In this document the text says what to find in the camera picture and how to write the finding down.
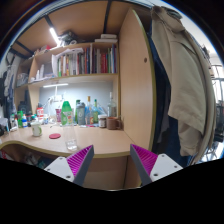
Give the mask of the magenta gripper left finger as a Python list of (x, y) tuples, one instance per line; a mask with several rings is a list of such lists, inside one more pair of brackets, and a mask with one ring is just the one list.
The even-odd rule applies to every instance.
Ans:
[(67, 158), (58, 157), (45, 171), (82, 186), (93, 156), (94, 147), (90, 145)]

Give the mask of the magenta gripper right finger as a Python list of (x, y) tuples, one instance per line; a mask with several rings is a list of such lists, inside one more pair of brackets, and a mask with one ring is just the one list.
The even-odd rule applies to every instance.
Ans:
[(135, 163), (143, 186), (182, 169), (178, 163), (166, 154), (156, 155), (134, 144), (130, 145), (130, 155)]

